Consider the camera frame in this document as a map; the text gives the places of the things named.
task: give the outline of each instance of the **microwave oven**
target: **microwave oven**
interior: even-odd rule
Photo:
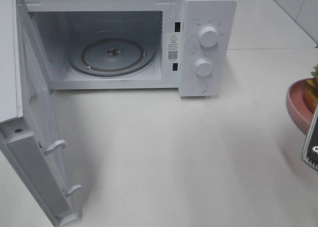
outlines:
[[[55,89],[217,95],[235,0],[0,0],[0,149],[54,226],[77,218]]]

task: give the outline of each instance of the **microwave door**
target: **microwave door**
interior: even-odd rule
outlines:
[[[307,133],[304,144],[302,158],[303,161],[315,170],[318,170],[318,109],[316,108],[314,116]]]
[[[77,218],[51,94],[23,0],[0,0],[0,149],[54,226]]]

